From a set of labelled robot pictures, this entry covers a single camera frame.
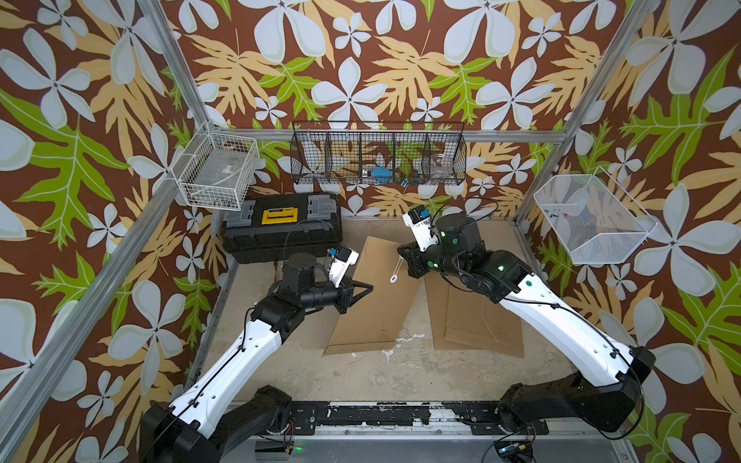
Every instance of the blue object in basket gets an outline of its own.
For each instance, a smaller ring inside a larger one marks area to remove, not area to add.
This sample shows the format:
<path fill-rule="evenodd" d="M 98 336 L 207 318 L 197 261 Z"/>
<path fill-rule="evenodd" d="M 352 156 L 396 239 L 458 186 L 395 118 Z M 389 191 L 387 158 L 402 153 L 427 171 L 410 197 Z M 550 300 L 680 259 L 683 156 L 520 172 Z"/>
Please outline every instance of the blue object in basket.
<path fill-rule="evenodd" d="M 376 167 L 375 169 L 373 169 L 373 172 L 371 172 L 370 175 L 373 177 L 386 178 L 386 183 L 391 183 L 391 177 L 393 176 L 392 172 L 389 169 L 383 167 Z"/>

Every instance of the yellow toolbox label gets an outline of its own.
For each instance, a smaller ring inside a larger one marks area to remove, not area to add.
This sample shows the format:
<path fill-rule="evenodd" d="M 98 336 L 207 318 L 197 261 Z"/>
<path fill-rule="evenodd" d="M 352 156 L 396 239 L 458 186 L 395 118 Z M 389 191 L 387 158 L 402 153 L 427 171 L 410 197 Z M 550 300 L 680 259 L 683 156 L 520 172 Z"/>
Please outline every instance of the yellow toolbox label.
<path fill-rule="evenodd" d="M 276 207 L 262 211 L 262 224 L 287 224 L 299 220 L 298 207 Z"/>

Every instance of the black cable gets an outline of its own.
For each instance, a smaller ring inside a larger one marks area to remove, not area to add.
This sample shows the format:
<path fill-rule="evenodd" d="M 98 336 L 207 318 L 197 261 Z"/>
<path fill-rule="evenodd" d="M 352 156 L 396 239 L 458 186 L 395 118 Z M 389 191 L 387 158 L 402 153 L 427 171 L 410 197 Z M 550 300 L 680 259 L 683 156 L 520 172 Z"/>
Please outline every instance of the black cable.
<path fill-rule="evenodd" d="M 320 221 L 321 223 L 327 225 L 330 228 L 330 230 L 332 229 L 332 224 L 328 223 L 325 220 L 321 220 L 321 219 L 303 219 L 293 224 L 293 226 L 288 231 L 288 234 L 285 236 L 285 242 L 283 243 L 283 265 L 285 265 L 285 251 L 288 248 L 288 237 L 290 236 L 290 232 L 292 232 L 293 229 L 298 227 L 300 224 L 307 222 L 307 221 Z"/>
<path fill-rule="evenodd" d="M 492 210 L 492 211 L 491 211 L 490 213 L 486 214 L 485 216 L 481 216 L 481 217 L 479 217 L 478 219 L 474 220 L 474 221 L 473 221 L 473 222 L 471 222 L 470 224 L 466 224 L 466 225 L 463 225 L 463 226 L 461 227 L 461 230 L 463 230 L 463 229 L 464 229 L 464 228 L 466 228 L 466 227 L 470 227 L 471 225 L 475 224 L 475 223 L 476 223 L 476 222 L 478 222 L 479 220 L 483 220 L 483 219 L 486 219 L 487 217 L 490 217 L 490 216 L 491 216 L 491 214 L 493 214 L 493 213 L 495 213 L 496 211 L 498 211 L 498 210 L 499 210 L 499 202 L 497 202 L 497 201 L 494 201 L 493 199 L 492 199 L 491 201 L 492 201 L 492 202 L 493 202 L 494 204 L 496 204 L 496 207 L 494 208 L 494 210 Z"/>
<path fill-rule="evenodd" d="M 472 293 L 472 292 L 473 292 L 472 290 L 463 290 L 463 289 L 461 289 L 461 288 L 457 287 L 457 286 L 456 286 L 455 284 L 453 284 L 453 282 L 452 282 L 452 281 L 450 281 L 450 280 L 448 279 L 448 277 L 447 277 L 447 276 L 445 276 L 445 274 L 444 274 L 444 273 L 440 273 L 440 276 L 442 277 L 442 279 L 444 279 L 445 281 L 447 281 L 447 282 L 448 282 L 448 284 L 449 284 L 450 286 L 452 286 L 452 287 L 456 288 L 456 289 L 457 289 L 458 291 L 463 291 L 464 293 Z"/>
<path fill-rule="evenodd" d="M 152 441 L 152 446 L 149 447 L 147 449 L 147 451 L 142 454 L 142 458 L 139 460 L 139 463 L 142 463 L 147 458 L 147 454 L 154 448 L 154 446 L 157 443 L 157 441 L 162 436 L 165 435 L 165 433 L 167 432 L 167 430 L 170 429 L 170 426 L 172 426 L 173 424 L 175 424 L 180 419 L 180 417 L 182 416 L 182 414 L 185 413 L 189 408 L 191 408 L 196 403 L 198 403 L 198 398 L 204 394 L 204 391 L 206 390 L 206 387 L 213 381 L 214 378 L 216 378 L 219 375 L 219 373 L 221 373 L 222 370 L 224 370 L 224 367 L 226 367 L 229 364 L 229 362 L 231 362 L 232 359 L 234 357 L 236 357 L 236 354 L 240 353 L 241 351 L 242 350 L 238 349 L 235 353 L 233 353 L 232 356 L 229 357 L 229 359 L 226 362 L 224 362 L 224 364 L 216 371 L 216 373 L 214 373 L 213 376 L 211 376 L 208 379 L 208 381 L 206 381 L 206 384 L 203 385 L 203 387 L 201 388 L 201 390 L 199 392 L 197 391 L 196 398 L 191 399 L 190 402 L 188 403 L 187 407 L 184 408 L 182 412 L 178 413 L 178 416 L 176 416 L 175 419 L 170 422 L 170 424 L 168 424 L 167 426 L 165 426 L 165 428 L 162 430 L 162 432 L 160 434 L 158 434 L 156 438 L 154 438 L 154 440 Z"/>
<path fill-rule="evenodd" d="M 489 447 L 486 448 L 486 451 L 484 452 L 484 454 L 481 455 L 481 463 L 484 463 L 484 459 L 486 458 L 486 454 L 489 453 L 489 450 L 491 450 L 491 448 L 494 446 L 494 444 L 496 444 L 497 442 L 501 441 L 502 439 L 506 439 L 508 437 L 514 436 L 515 434 L 517 434 L 520 431 L 522 431 L 523 429 L 525 429 L 525 427 L 527 427 L 527 425 L 521 427 L 520 429 L 516 430 L 513 433 L 505 434 L 504 436 L 502 436 L 502 437 L 500 437 L 498 439 L 493 440 L 491 442 L 491 445 L 489 445 Z"/>
<path fill-rule="evenodd" d="M 271 439 L 269 437 L 261 436 L 260 434 L 255 434 L 255 436 L 258 436 L 258 437 L 260 437 L 262 439 L 265 439 L 266 441 L 278 442 L 279 444 L 282 444 L 282 442 L 280 442 L 278 439 Z"/>
<path fill-rule="evenodd" d="M 245 349 L 245 339 L 247 338 L 247 315 L 250 313 L 250 310 L 255 310 L 255 307 L 250 307 L 245 310 L 245 330 L 242 332 L 242 343 L 239 345 L 240 350 Z"/>
<path fill-rule="evenodd" d="M 620 439 L 625 439 L 626 437 L 628 437 L 628 435 L 630 435 L 630 433 L 636 430 L 636 428 L 638 427 L 638 424 L 640 424 L 641 419 L 643 418 L 643 413 L 645 412 L 645 397 L 643 395 L 643 386 L 640 384 L 640 381 L 638 379 L 638 373 L 636 373 L 636 371 L 633 369 L 633 367 L 631 366 L 631 363 L 628 362 L 628 360 L 623 356 L 622 352 L 620 352 L 620 349 L 615 347 L 615 344 L 613 344 L 612 341 L 610 341 L 610 339 L 607 336 L 605 336 L 605 334 L 599 328 L 594 326 L 589 320 L 585 319 L 582 316 L 582 314 L 576 312 L 574 309 L 563 307 L 562 305 L 557 304 L 557 303 L 551 303 L 551 302 L 545 302 L 545 301 L 539 301 L 539 302 L 538 301 L 527 301 L 524 299 L 511 299 L 511 298 L 506 298 L 506 297 L 503 299 L 506 301 L 510 301 L 510 302 L 519 302 L 522 304 L 536 304 L 536 305 L 544 304 L 544 305 L 550 305 L 554 309 L 563 309 L 566 312 L 570 313 L 571 315 L 577 317 L 582 322 L 586 323 L 592 330 L 594 330 L 595 333 L 597 333 L 602 339 L 604 339 L 605 342 L 610 345 L 610 347 L 612 348 L 612 351 L 621 358 L 621 360 L 625 363 L 625 365 L 628 366 L 628 372 L 630 372 L 635 378 L 635 380 L 638 382 L 638 390 L 641 392 L 641 411 L 638 414 L 638 419 L 636 420 L 635 423 L 633 423 L 633 426 L 631 426 L 630 429 L 628 429 L 623 434 L 617 437 L 607 436 L 605 433 L 602 432 L 602 430 L 600 430 L 597 426 L 591 423 L 588 419 L 585 419 L 583 416 L 579 416 L 579 418 L 581 418 L 584 422 L 586 422 L 587 424 L 592 426 L 594 429 L 596 429 L 597 432 L 602 434 L 602 437 L 604 437 L 607 440 L 611 440 L 611 441 L 619 441 Z"/>
<path fill-rule="evenodd" d="M 633 377 L 635 378 L 636 382 L 638 382 L 638 391 L 641 392 L 641 411 L 638 414 L 638 419 L 636 420 L 635 423 L 633 423 L 633 426 L 631 426 L 630 429 L 628 429 L 627 431 L 625 431 L 620 436 L 617 436 L 617 437 L 607 436 L 597 426 L 595 426 L 594 424 L 592 424 L 591 422 L 589 422 L 589 420 L 584 419 L 583 417 L 580 416 L 580 418 L 582 420 L 584 420 L 587 424 L 589 424 L 593 428 L 597 429 L 597 432 L 599 432 L 600 434 L 602 434 L 602 437 L 604 437 L 605 439 L 610 440 L 610 441 L 619 441 L 621 439 L 625 439 L 626 437 L 628 437 L 628 435 L 630 435 L 630 433 L 632 433 L 633 431 L 635 431 L 636 428 L 638 427 L 638 424 L 640 424 L 641 419 L 643 418 L 643 413 L 645 412 L 645 407 L 646 407 L 646 405 L 645 405 L 645 397 L 643 396 L 643 386 L 642 386 L 642 384 L 640 384 L 640 380 L 638 379 L 638 373 L 636 373 L 636 371 L 631 366 L 630 362 L 628 362 L 628 360 L 623 356 L 623 354 L 620 352 L 620 350 L 617 347 L 615 347 L 615 345 L 612 343 L 612 341 L 610 341 L 610 339 L 607 336 L 605 336 L 605 334 L 602 331 L 600 331 L 599 328 L 595 327 L 591 322 L 589 322 L 589 320 L 585 319 L 580 313 L 574 311 L 573 309 L 572 310 L 569 310 L 566 307 L 561 307 L 561 308 L 563 310 L 565 310 L 566 312 L 569 312 L 571 315 L 576 316 L 578 319 L 582 320 L 584 323 L 586 323 L 587 325 L 589 325 L 594 331 L 596 331 L 597 334 L 599 334 L 602 337 L 602 339 L 604 339 L 605 342 L 607 342 L 610 345 L 610 347 L 612 347 L 613 352 L 615 352 L 622 359 L 622 361 L 628 366 L 628 371 L 633 374 Z"/>
<path fill-rule="evenodd" d="M 483 219 L 485 217 L 489 217 L 491 214 L 495 213 L 499 209 L 499 202 L 497 202 L 496 199 L 493 199 L 493 198 L 485 198 L 483 196 L 469 196 L 466 199 L 468 200 L 468 199 L 473 199 L 473 198 L 486 199 L 487 201 L 495 202 L 496 203 L 496 209 L 492 210 L 489 214 L 487 214 L 484 217 L 481 217 L 481 218 L 479 218 L 479 219 L 471 222 L 468 225 L 475 224 L 479 220 L 481 220 L 481 219 Z M 445 206 L 447 203 L 453 202 L 453 201 L 458 201 L 458 198 L 450 198 L 447 201 L 444 201 L 443 203 L 441 203 L 440 204 L 440 207 L 437 208 L 437 210 L 435 211 L 435 213 L 432 215 L 432 219 L 430 219 L 430 233 L 432 233 L 432 228 L 435 226 L 435 217 L 437 217 L 437 213 L 442 210 L 442 207 L 443 206 Z"/>
<path fill-rule="evenodd" d="M 512 299 L 508 297 L 503 297 L 502 299 L 504 299 L 505 301 L 509 301 L 509 302 L 519 302 L 521 304 L 549 305 L 554 309 L 564 309 L 565 310 L 565 307 L 563 307 L 560 304 L 557 304 L 556 302 L 528 301 L 527 299 Z"/>
<path fill-rule="evenodd" d="M 463 270 L 463 269 L 462 269 L 461 267 L 459 267 L 459 266 L 458 266 L 458 264 L 457 264 L 457 262 L 459 261 L 459 260 L 458 260 L 458 258 L 460 257 L 460 255 L 461 255 L 461 254 L 465 254 L 465 253 L 467 253 L 467 252 L 468 252 L 467 250 L 462 250 L 462 251 L 458 252 L 458 253 L 457 253 L 457 254 L 456 254 L 455 256 L 453 256 L 453 258 L 451 259 L 451 263 L 453 264 L 453 268 L 454 268 L 454 269 L 456 269 L 456 270 L 458 270 L 458 272 L 459 272 L 459 273 L 462 273 L 463 275 L 466 275 L 466 276 L 469 276 L 469 277 L 471 277 L 471 278 L 475 279 L 475 278 L 476 278 L 475 276 L 471 275 L 471 274 L 470 274 L 470 273 L 469 273 L 468 271 L 466 271 L 466 270 Z"/>
<path fill-rule="evenodd" d="M 152 441 L 152 446 L 149 447 L 147 449 L 147 451 L 142 454 L 142 458 L 139 460 L 139 463 L 142 463 L 145 459 L 147 459 L 147 454 L 150 451 L 152 451 L 152 449 L 154 448 L 154 445 L 157 443 L 157 441 L 159 440 L 159 438 L 161 438 L 165 434 L 165 432 L 168 429 L 170 429 L 170 426 L 172 426 L 176 421 L 178 421 L 180 419 L 180 416 L 182 416 L 183 413 L 187 412 L 187 409 L 189 409 L 191 405 L 193 405 L 192 402 L 190 404 L 188 404 L 187 407 L 184 408 L 182 412 L 178 413 L 178 416 L 176 416 L 175 419 L 170 422 L 170 424 L 168 424 L 167 426 L 165 426 L 164 430 L 162 430 L 162 432 L 160 434 L 158 434 L 156 438 L 154 438 L 154 440 Z"/>

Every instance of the black wire basket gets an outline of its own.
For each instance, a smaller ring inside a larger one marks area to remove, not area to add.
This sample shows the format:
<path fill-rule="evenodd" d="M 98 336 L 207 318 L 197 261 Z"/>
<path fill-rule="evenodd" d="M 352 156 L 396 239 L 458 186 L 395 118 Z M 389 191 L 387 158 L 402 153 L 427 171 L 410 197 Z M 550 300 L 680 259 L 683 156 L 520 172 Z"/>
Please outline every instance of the black wire basket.
<path fill-rule="evenodd" d="M 293 123 L 294 183 L 458 185 L 465 179 L 463 123 L 435 123 L 433 130 L 432 124 L 385 121 L 379 129 L 355 129 L 364 123 L 348 121 L 352 129 L 332 128 L 344 124 Z"/>

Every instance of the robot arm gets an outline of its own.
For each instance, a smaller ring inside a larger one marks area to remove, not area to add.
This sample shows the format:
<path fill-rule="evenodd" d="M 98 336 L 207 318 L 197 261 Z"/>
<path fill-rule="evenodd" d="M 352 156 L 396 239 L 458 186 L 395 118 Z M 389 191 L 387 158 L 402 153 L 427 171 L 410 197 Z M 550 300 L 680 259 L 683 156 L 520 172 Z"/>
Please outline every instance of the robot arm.
<path fill-rule="evenodd" d="M 415 218 L 424 215 L 423 209 L 411 210 L 405 223 L 422 229 Z M 430 244 L 433 226 L 439 241 Z M 421 240 L 398 249 L 408 261 L 409 276 L 436 271 L 446 279 L 446 275 L 460 278 L 470 290 L 524 319 L 579 371 L 556 382 L 515 384 L 498 405 L 504 426 L 515 431 L 534 419 L 577 416 L 601 431 L 618 430 L 642 400 L 640 385 L 654 365 L 653 354 L 645 347 L 630 348 L 593 326 L 514 254 L 487 251 L 476 221 L 464 213 L 443 216 L 424 227 L 426 231 L 413 228 Z"/>
<path fill-rule="evenodd" d="M 346 313 L 373 290 L 373 286 L 345 275 L 357 261 L 357 252 L 340 247 L 330 249 L 330 254 L 332 264 L 327 279 L 321 282 L 314 280 L 315 269 L 320 267 L 316 258 L 293 254 L 283 265 L 283 280 L 273 284 L 266 297 L 255 304 L 245 329 L 214 366 L 169 408 L 154 405 L 143 415 L 139 428 L 143 462 L 218 462 L 253 434 L 285 427 L 290 397 L 271 386 L 260 389 L 247 404 L 225 412 L 247 380 L 307 313 L 328 305 Z M 355 294 L 356 288 L 363 291 Z"/>

